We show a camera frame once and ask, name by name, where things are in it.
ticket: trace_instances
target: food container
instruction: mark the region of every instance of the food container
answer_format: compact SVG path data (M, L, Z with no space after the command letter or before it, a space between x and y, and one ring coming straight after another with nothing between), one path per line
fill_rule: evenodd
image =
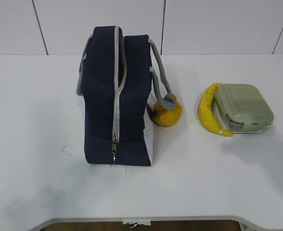
M259 90L249 84L222 84L215 94L226 128L235 133L260 133L274 115Z

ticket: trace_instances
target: navy blue lunch bag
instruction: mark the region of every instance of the navy blue lunch bag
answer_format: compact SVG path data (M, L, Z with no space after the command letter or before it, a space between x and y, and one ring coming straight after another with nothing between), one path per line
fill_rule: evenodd
M150 48L167 90L163 99ZM79 67L76 93L85 100L85 156L91 164L151 166L153 123L146 105L154 94L165 109L175 101L155 44L148 35L122 36L119 26L96 27Z

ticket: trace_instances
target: bag handle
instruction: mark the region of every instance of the bag handle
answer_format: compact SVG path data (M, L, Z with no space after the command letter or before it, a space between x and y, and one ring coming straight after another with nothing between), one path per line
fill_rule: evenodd
M82 78L83 78L83 70L84 70L84 60L87 57L86 50L87 50L87 47L88 47L88 44L89 44L91 38L92 38L92 35L90 35L90 37L88 38L88 41L87 41L85 48L84 48L82 59L81 59L80 64L79 64L79 71L78 71L79 77L78 77L78 82L77 82L77 87L76 87L76 94L79 95L79 96L83 96Z
M170 85L168 83L168 80L166 78L166 74L165 74L164 67L162 65L160 54L157 50L155 43L151 39L148 39L148 42L151 44L151 48L153 50L155 59L158 63L159 69L160 69L160 80L163 83L163 85L165 86L166 91L167 91L167 95L165 96L165 98L162 98L162 96L160 94L159 79L156 75L154 68L151 66L150 72L153 74L153 86L154 86L154 93L155 93L156 99L160 102L160 104L163 108L165 108L166 110L172 110L172 109L174 109L174 107L176 105L176 101L172 98L172 91L171 91Z

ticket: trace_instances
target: gray zipper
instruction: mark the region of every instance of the gray zipper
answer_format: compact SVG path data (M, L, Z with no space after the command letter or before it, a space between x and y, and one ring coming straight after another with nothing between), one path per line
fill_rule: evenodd
M123 78L119 86L119 27L115 27L115 67L114 67L114 106L113 106L113 125L112 125L112 140L111 140L111 152L113 155L113 162L116 161L117 145L120 138L120 94L125 85L126 80L126 56L124 47L124 37L121 40L121 55L123 61Z

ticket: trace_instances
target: yellow banana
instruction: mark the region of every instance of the yellow banana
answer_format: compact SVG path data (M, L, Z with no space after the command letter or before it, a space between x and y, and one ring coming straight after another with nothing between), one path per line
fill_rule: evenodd
M221 83L214 83L205 91L199 103L198 117L208 131L229 137L233 136L233 132L224 129L212 112L214 95L220 85Z

